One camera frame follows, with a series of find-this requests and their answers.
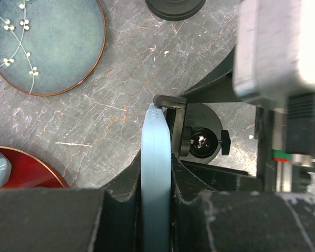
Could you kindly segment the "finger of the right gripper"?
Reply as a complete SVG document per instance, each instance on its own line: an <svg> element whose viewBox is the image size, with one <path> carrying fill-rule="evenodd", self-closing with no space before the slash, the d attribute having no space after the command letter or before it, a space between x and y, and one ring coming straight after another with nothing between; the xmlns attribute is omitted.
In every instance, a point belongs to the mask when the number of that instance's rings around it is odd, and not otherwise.
<svg viewBox="0 0 315 252"><path fill-rule="evenodd" d="M233 88L235 48L197 84L180 93L188 103L242 102Z"/></svg>

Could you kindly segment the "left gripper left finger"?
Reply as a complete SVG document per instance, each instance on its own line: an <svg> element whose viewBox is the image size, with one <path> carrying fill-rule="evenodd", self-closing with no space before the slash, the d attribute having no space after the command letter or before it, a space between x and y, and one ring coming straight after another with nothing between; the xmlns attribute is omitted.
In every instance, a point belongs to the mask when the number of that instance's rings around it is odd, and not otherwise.
<svg viewBox="0 0 315 252"><path fill-rule="evenodd" d="M0 251L140 251L140 157L101 188L0 190Z"/></svg>

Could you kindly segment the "light blue phone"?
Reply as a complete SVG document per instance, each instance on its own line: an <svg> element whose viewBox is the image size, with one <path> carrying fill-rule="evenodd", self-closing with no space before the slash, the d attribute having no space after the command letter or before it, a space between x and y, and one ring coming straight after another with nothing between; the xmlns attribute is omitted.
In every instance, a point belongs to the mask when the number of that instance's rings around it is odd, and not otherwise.
<svg viewBox="0 0 315 252"><path fill-rule="evenodd" d="M171 139L162 109L151 103L141 135L143 250L170 250Z"/></svg>

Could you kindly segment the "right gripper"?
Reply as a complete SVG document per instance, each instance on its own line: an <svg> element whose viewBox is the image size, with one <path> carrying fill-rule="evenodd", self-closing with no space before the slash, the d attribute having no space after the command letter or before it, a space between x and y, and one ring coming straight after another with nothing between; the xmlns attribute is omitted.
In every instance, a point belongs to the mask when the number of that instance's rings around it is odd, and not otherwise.
<svg viewBox="0 0 315 252"><path fill-rule="evenodd" d="M182 191L306 192L315 173L315 93L291 96L282 108L257 105L256 177L245 171L183 161Z"/></svg>

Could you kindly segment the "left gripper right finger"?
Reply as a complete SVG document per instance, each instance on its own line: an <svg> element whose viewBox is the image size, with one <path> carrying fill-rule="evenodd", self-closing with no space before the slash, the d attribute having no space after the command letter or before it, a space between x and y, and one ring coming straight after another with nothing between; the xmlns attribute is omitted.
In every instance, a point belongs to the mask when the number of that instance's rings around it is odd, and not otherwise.
<svg viewBox="0 0 315 252"><path fill-rule="evenodd" d="M315 196L217 192L172 157L173 251L315 251Z"/></svg>

